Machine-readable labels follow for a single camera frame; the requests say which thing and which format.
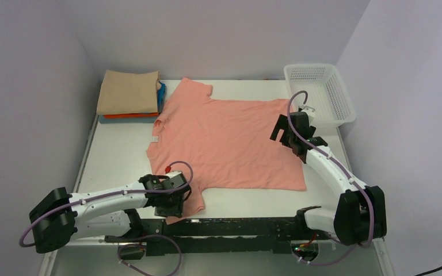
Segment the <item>pink t shirt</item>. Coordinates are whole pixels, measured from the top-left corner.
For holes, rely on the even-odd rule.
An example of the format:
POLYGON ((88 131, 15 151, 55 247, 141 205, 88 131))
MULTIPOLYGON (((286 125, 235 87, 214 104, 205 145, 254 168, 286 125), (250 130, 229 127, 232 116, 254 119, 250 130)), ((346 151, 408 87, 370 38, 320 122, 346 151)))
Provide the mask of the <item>pink t shirt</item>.
POLYGON ((211 85, 183 78, 155 120, 146 151, 154 174, 190 165, 192 193, 183 216, 205 208, 206 189, 304 191, 301 160, 270 139, 288 100, 213 99, 212 91, 211 85))

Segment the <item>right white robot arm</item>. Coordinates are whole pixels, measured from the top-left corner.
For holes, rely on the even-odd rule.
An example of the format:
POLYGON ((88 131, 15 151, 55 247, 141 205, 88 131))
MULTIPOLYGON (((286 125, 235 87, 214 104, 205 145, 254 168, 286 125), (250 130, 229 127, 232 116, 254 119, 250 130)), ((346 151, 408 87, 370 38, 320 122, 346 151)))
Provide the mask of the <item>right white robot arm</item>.
POLYGON ((294 231, 302 239, 315 231, 333 235, 340 243, 365 245, 387 234, 385 196, 379 186, 368 186, 354 176, 333 154, 328 143, 315 136, 316 128, 304 111, 279 115, 270 135, 292 150, 337 195, 334 207, 322 205, 299 209, 294 231))

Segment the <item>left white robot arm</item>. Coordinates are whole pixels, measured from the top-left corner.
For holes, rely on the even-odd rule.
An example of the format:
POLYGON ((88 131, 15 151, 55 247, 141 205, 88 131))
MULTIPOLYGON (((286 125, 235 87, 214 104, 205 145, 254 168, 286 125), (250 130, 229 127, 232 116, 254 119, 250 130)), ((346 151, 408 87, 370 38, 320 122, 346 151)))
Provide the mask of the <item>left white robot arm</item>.
POLYGON ((91 193, 54 189, 30 211, 30 245, 44 254, 86 237, 133 242, 144 234, 138 210, 153 207, 163 217, 182 214, 190 182, 182 172, 174 171, 147 174, 127 185, 91 193))

